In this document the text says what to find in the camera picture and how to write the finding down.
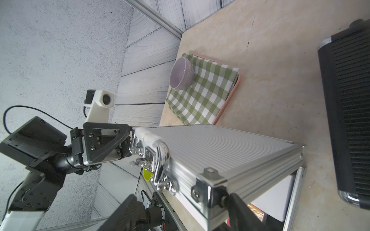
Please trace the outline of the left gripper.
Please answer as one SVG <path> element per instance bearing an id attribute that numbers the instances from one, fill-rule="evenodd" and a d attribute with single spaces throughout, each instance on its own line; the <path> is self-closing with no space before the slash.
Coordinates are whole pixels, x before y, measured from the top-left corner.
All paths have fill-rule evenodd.
<path id="1" fill-rule="evenodd" d="M 86 122 L 71 135 L 69 164 L 75 173 L 97 170 L 103 163 L 130 157 L 132 127 L 127 124 Z"/>

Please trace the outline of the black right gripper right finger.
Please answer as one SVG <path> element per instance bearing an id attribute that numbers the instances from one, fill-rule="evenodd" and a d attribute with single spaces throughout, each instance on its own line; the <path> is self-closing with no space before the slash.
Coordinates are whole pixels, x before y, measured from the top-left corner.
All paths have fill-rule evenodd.
<path id="1" fill-rule="evenodd" d="M 227 199 L 230 227 L 232 231 L 270 231 L 235 193 Z"/>

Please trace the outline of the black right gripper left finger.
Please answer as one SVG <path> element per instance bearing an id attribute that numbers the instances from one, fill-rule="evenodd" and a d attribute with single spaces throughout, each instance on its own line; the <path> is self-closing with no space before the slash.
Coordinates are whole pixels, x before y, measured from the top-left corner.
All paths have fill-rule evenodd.
<path id="1" fill-rule="evenodd" d="M 148 231 L 147 219 L 140 216 L 144 211 L 143 204 L 131 194 L 98 228 L 98 231 Z"/>

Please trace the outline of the silver aluminium poker case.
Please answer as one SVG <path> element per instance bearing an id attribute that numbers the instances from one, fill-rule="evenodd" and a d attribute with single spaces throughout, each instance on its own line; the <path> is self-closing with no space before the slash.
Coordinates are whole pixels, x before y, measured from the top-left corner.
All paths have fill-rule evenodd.
<path id="1" fill-rule="evenodd" d="M 304 147 L 203 124 L 134 128 L 131 152 L 157 191 L 175 196 L 211 231 L 228 217 L 228 196 L 250 203 L 301 167 Z"/>

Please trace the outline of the black poker case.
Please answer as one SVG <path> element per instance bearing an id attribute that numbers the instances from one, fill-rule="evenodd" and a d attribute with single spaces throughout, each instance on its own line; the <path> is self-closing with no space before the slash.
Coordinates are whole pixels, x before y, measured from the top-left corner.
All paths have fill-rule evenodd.
<path id="1" fill-rule="evenodd" d="M 370 22 L 356 20 L 318 47 L 340 198 L 370 208 Z"/>

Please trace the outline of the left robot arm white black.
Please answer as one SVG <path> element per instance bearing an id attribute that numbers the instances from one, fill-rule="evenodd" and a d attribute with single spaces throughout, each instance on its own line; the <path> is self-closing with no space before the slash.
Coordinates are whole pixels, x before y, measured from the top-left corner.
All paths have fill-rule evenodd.
<path id="1" fill-rule="evenodd" d="M 82 175 L 130 155 L 127 124 L 85 122 L 67 136 L 35 116 L 1 142 L 2 154 L 24 165 L 27 177 L 8 198 L 3 231 L 34 231 L 68 174 Z"/>

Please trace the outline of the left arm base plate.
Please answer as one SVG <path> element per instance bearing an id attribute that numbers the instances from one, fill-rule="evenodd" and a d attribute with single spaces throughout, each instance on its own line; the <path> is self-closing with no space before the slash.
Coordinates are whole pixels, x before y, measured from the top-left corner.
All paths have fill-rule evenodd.
<path id="1" fill-rule="evenodd" d="M 145 206 L 148 231 L 181 231 L 179 221 L 176 221 L 174 210 L 170 210 L 163 197 L 154 192 L 150 198 L 145 190 L 140 192 Z"/>

